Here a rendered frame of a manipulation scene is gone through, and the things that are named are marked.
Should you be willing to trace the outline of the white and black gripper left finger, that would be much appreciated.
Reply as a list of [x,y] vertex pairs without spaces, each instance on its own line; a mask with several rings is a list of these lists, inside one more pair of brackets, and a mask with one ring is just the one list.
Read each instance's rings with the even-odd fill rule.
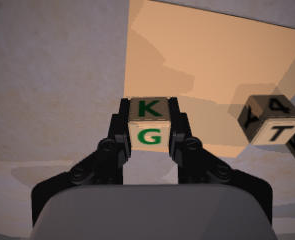
[[123,165],[131,158],[129,108],[130,100],[121,98],[119,113],[112,114],[108,136],[98,143],[97,150],[69,172],[44,180],[32,189],[33,228],[43,207],[56,193],[84,185],[123,185]]

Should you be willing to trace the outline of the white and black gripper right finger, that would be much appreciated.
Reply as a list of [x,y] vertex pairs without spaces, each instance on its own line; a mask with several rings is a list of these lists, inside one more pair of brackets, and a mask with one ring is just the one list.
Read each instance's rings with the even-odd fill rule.
[[178,164],[178,183],[223,184],[249,192],[260,203],[272,226],[273,191],[270,184],[258,177],[234,170],[223,160],[203,148],[192,136],[187,113],[182,112],[177,97],[168,99],[171,128],[169,157]]

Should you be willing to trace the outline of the tan flat mat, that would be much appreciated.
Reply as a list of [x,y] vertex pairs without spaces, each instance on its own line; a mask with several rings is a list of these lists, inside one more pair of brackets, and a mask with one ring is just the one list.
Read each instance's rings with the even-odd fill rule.
[[130,0],[124,98],[177,97],[215,156],[249,144],[250,95],[295,95],[295,28],[157,0]]

